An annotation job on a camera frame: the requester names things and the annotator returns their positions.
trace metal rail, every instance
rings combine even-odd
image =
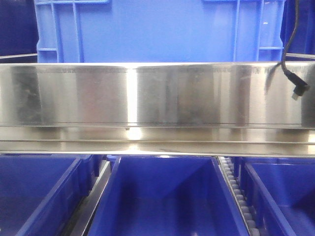
[[[0,64],[0,152],[315,156],[315,62]]]

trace black cable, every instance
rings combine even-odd
[[[289,50],[289,47],[291,46],[292,41],[294,40],[294,37],[296,35],[298,26],[299,26],[299,14],[300,14],[300,0],[295,0],[295,23],[294,23],[294,28],[292,31],[292,34],[290,36],[290,39],[288,41],[288,43],[286,44],[283,53],[282,53],[282,58],[281,58],[281,68],[284,72],[284,74],[287,76],[287,78],[295,84],[295,89],[294,89],[294,94],[293,94],[293,98],[297,99],[298,96],[302,96],[304,94],[305,91],[310,89],[310,86],[303,81],[299,76],[297,76],[296,74],[292,73],[291,71],[289,71],[286,67],[285,64],[285,57],[286,54]]]

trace metal shelf rail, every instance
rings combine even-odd
[[[315,63],[0,64],[0,152],[315,156]]]

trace blue plastic crate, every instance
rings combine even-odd
[[[282,40],[287,43],[295,23],[295,0],[287,0],[284,7]],[[300,0],[297,34],[289,48],[290,53],[315,54],[315,1]]]
[[[285,0],[35,0],[38,62],[279,60]]]
[[[248,236],[210,157],[119,157],[89,236]]]
[[[0,0],[0,56],[36,53],[33,0]]]
[[[315,164],[314,158],[292,158],[292,157],[231,157],[234,164],[233,174],[240,181],[241,189],[244,189],[241,181],[244,175],[246,163],[266,163],[266,164]]]
[[[32,157],[38,155],[53,158],[79,158],[81,160],[79,166],[79,178],[82,196],[88,196],[89,192],[92,190],[96,179],[99,176],[104,157],[104,155],[101,154],[28,154],[23,156]]]
[[[80,158],[0,156],[0,235],[56,236],[82,199]]]
[[[241,183],[260,234],[315,235],[315,165],[245,164]]]

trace cable connector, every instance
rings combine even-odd
[[[284,74],[295,85],[292,96],[294,100],[297,100],[299,96],[303,96],[304,92],[310,89],[310,86],[304,80],[291,71],[287,70]]]

